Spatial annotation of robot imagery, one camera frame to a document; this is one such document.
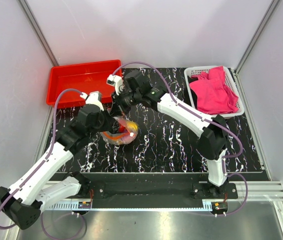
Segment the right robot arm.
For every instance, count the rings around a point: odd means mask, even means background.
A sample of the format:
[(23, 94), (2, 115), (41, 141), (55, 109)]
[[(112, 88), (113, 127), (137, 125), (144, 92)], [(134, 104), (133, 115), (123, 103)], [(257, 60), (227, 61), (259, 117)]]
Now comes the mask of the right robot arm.
[(111, 115), (128, 114), (132, 106), (143, 105), (165, 114), (188, 127), (199, 138), (197, 150), (207, 163), (207, 191), (213, 198), (220, 198), (227, 191), (228, 178), (224, 157), (227, 151), (226, 121), (221, 115), (212, 117), (200, 113), (178, 98), (169, 94), (161, 85), (152, 85), (138, 70), (122, 78), (111, 74), (106, 83), (114, 87)]

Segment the clear zip top bag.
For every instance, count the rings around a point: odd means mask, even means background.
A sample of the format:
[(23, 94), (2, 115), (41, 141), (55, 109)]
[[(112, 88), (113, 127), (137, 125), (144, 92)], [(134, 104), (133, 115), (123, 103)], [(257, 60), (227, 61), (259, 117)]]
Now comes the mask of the clear zip top bag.
[(110, 108), (100, 112), (102, 128), (99, 134), (106, 143), (111, 145), (127, 145), (134, 141), (139, 132), (139, 126), (126, 118), (124, 112), (113, 112)]

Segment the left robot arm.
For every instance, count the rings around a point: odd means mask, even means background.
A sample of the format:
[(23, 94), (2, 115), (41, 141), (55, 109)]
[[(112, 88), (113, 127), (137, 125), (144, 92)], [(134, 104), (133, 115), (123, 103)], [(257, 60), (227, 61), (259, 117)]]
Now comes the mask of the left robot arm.
[(84, 198), (89, 194), (90, 181), (79, 172), (61, 182), (44, 188), (55, 172), (83, 147), (91, 136), (101, 132), (116, 133), (120, 124), (107, 110), (87, 104), (66, 128), (52, 139), (49, 150), (10, 187), (0, 187), (0, 213), (14, 225), (25, 230), (33, 225), (41, 213), (57, 202), (68, 198)]

